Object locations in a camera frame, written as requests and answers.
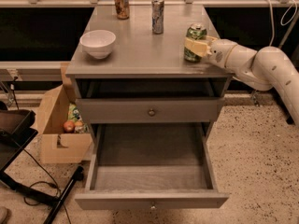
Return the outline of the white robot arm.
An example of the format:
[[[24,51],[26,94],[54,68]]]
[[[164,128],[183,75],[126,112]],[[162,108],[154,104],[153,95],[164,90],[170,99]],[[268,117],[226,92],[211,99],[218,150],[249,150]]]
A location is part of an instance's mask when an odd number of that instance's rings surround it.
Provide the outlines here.
[[[293,122],[299,125],[299,73],[291,60],[275,47],[256,51],[228,39],[206,36],[185,38],[185,48],[219,68],[235,74],[235,78],[257,91],[274,88]]]

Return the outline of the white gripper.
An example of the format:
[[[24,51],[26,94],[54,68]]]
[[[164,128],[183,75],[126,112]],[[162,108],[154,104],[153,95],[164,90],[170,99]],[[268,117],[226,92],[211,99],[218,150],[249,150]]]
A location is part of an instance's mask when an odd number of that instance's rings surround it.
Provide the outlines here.
[[[236,42],[228,39],[218,39],[217,37],[206,35],[206,39],[212,41],[211,46],[207,40],[194,40],[185,38],[185,48],[200,57],[206,57],[207,61],[222,69],[228,69],[228,61]]]

